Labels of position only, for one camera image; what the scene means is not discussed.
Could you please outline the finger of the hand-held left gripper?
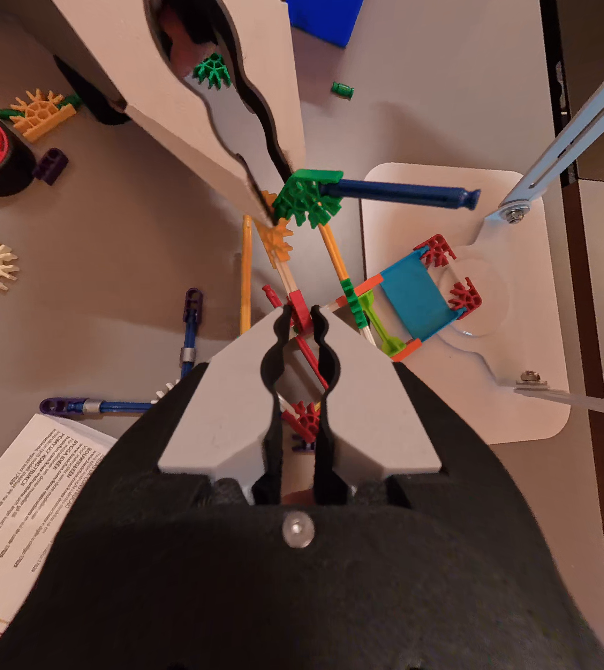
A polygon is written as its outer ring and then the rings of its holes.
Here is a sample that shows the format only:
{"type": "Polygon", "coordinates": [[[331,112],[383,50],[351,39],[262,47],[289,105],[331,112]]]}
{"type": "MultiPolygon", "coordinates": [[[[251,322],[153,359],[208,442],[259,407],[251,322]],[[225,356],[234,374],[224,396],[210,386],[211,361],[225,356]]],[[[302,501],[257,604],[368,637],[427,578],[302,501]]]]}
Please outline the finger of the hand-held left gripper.
{"type": "Polygon", "coordinates": [[[243,214],[273,221],[243,159],[224,144],[210,107],[169,67],[147,1],[55,1],[126,102],[125,113],[243,214]]]}
{"type": "Polygon", "coordinates": [[[303,169],[305,135],[286,1],[218,1],[241,99],[260,120],[281,180],[303,169]]]}

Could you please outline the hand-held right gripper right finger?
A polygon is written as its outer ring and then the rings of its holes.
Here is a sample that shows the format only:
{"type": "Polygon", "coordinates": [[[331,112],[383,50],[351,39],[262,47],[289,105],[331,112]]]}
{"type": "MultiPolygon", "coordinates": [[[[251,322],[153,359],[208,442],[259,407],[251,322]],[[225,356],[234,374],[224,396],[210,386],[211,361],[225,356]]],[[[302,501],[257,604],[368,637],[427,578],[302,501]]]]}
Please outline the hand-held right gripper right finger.
{"type": "Polygon", "coordinates": [[[329,308],[313,306],[311,316],[328,384],[315,446],[315,502],[343,505],[366,482],[438,473],[440,457],[398,374],[407,369],[329,308]]]}

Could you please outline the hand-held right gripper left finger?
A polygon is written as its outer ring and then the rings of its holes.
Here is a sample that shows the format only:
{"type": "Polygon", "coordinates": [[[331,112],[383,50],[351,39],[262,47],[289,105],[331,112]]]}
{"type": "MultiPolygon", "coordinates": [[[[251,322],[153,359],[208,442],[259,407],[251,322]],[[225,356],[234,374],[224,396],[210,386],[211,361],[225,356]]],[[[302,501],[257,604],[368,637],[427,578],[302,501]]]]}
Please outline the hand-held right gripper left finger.
{"type": "Polygon", "coordinates": [[[162,455],[168,474],[237,481],[249,501],[281,502],[281,406],[291,308],[277,307],[206,366],[162,455]]]}

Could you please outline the colourful toy construction model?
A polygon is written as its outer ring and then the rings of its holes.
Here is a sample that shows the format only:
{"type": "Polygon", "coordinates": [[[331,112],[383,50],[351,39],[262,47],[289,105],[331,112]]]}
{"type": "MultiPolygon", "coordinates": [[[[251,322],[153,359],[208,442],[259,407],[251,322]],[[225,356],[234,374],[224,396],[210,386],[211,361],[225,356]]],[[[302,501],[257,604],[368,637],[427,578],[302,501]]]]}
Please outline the colourful toy construction model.
{"type": "Polygon", "coordinates": [[[328,388],[317,357],[307,343],[312,331],[310,311],[288,267],[292,247],[287,239],[293,235],[288,222],[294,219],[301,226],[308,221],[312,229],[320,231],[340,281],[342,296],[331,304],[331,309],[348,306],[358,332],[369,339],[373,327],[380,340],[376,346],[393,362],[401,362],[432,336],[480,307],[479,292],[468,277],[457,280],[446,294],[437,287],[431,268],[444,267],[457,259],[441,234],[432,235],[403,259],[362,284],[354,284],[330,221],[339,213],[345,198],[473,211],[480,194],[480,189],[348,180],[340,171],[298,170],[280,194],[263,192],[265,205],[278,218],[276,225],[264,225],[247,214],[243,216],[240,331],[250,327],[252,232],[256,229],[272,267],[287,290],[293,341],[323,389],[328,388]]]}

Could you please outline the person's left hand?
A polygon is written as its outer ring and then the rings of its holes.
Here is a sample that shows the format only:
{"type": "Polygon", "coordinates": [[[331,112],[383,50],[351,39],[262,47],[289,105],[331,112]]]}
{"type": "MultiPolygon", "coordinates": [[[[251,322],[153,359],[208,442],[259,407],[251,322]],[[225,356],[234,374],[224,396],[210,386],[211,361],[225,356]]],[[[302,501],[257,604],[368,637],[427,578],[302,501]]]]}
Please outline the person's left hand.
{"type": "Polygon", "coordinates": [[[168,47],[170,67],[180,79],[191,75],[195,67],[205,58],[204,46],[194,43],[178,14],[165,1],[157,15],[158,26],[164,46],[168,47]]]}

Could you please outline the blue plastic bin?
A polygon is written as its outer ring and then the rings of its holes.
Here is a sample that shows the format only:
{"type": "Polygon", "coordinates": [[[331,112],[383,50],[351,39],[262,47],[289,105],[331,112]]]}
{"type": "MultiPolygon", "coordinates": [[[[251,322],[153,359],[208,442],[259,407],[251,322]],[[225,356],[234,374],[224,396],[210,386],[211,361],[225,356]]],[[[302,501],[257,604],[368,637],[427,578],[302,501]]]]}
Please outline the blue plastic bin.
{"type": "Polygon", "coordinates": [[[345,48],[363,1],[287,1],[290,25],[324,42],[345,48]]]}

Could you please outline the purple clip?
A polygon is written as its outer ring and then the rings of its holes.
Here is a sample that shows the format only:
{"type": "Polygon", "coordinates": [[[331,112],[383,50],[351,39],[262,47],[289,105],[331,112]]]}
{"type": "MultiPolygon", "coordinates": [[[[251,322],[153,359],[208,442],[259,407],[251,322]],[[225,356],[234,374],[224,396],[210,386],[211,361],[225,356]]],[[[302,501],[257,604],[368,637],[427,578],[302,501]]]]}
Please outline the purple clip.
{"type": "Polygon", "coordinates": [[[32,176],[35,180],[53,186],[68,164],[68,156],[61,149],[52,147],[39,159],[32,176]]]}

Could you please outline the blue rod cross assembly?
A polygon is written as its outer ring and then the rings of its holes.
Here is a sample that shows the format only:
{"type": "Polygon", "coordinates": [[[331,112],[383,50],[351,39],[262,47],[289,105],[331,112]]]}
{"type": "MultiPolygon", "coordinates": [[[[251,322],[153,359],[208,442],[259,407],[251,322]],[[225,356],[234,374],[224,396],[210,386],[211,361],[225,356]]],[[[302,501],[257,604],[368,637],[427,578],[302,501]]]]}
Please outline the blue rod cross assembly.
{"type": "MultiPolygon", "coordinates": [[[[196,336],[202,320],[204,295],[198,288],[190,288],[185,297],[183,322],[185,324],[184,346],[181,349],[181,379],[191,373],[196,364],[196,336]]],[[[75,418],[88,415],[128,414],[140,415],[170,392],[178,381],[168,383],[166,389],[157,392],[152,401],[137,403],[130,401],[107,401],[89,398],[51,397],[39,404],[39,411],[45,415],[75,418]]],[[[292,404],[279,396],[281,420],[293,431],[293,451],[312,453],[319,427],[320,403],[305,405],[300,401],[292,404]]]]}

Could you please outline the clear suction dome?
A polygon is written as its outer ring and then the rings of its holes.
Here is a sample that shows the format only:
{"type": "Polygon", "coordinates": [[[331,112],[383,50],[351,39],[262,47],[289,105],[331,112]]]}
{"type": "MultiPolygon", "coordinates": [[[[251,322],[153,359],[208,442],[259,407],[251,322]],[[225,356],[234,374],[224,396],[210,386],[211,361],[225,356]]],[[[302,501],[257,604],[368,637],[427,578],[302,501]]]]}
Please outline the clear suction dome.
{"type": "Polygon", "coordinates": [[[453,312],[449,328],[469,337],[493,334],[506,319],[509,291],[493,265],[479,257],[450,261],[439,270],[437,287],[453,312]]]}

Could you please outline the instruction booklet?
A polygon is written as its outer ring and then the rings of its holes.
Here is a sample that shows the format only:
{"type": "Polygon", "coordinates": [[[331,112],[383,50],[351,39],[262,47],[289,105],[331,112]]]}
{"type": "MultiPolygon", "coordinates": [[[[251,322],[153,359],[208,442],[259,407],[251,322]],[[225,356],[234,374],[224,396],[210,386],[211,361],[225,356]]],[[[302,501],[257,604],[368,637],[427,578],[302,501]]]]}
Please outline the instruction booklet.
{"type": "Polygon", "coordinates": [[[115,443],[83,423],[35,414],[0,457],[0,638],[80,490],[115,443]]]}

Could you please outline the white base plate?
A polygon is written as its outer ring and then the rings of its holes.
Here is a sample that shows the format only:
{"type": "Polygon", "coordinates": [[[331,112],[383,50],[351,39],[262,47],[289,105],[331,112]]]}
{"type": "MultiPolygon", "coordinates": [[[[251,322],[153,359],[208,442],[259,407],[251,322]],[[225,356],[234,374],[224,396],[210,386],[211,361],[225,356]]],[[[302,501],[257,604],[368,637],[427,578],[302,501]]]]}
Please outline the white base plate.
{"type": "Polygon", "coordinates": [[[561,431],[570,408],[514,391],[525,371],[568,390],[563,336],[544,206],[524,222],[492,218],[521,179],[518,172],[409,163],[381,163],[369,181],[480,189],[474,211],[364,200],[365,273],[377,275],[433,234],[457,256],[429,270],[448,299],[469,278],[482,306],[428,339],[403,360],[415,375],[487,444],[544,440],[561,431]]]}

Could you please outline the white mount bracket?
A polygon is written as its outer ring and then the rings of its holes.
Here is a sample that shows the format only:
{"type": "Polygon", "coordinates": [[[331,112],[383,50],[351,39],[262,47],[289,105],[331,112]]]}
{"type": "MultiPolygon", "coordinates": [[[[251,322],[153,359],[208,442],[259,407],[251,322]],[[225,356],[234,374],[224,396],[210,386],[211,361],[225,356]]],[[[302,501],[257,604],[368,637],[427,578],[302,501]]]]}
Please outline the white mount bracket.
{"type": "Polygon", "coordinates": [[[560,328],[545,237],[545,227],[532,230],[488,219],[473,243],[455,249],[456,260],[479,257],[493,265],[507,285],[509,307],[493,334],[464,336],[449,325],[439,337],[452,348],[479,356],[499,386],[536,391],[550,387],[560,328]]]}

